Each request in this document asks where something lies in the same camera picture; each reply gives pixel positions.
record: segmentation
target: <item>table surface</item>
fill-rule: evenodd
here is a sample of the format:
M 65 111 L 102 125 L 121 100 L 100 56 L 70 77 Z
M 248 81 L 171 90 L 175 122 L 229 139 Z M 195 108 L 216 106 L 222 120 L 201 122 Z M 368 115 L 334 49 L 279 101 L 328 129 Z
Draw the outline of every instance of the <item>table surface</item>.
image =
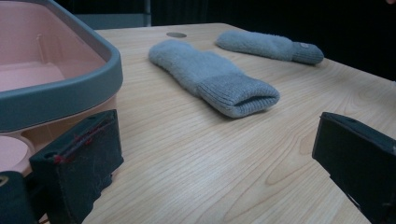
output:
M 84 223 L 368 223 L 311 153 L 324 111 L 396 138 L 395 83 L 328 59 L 309 66 L 216 47 L 218 35 L 232 29 L 98 31 L 122 58 L 125 162 Z M 270 83 L 280 101 L 243 119 L 222 116 L 149 62 L 149 49 L 172 38 L 169 32 Z

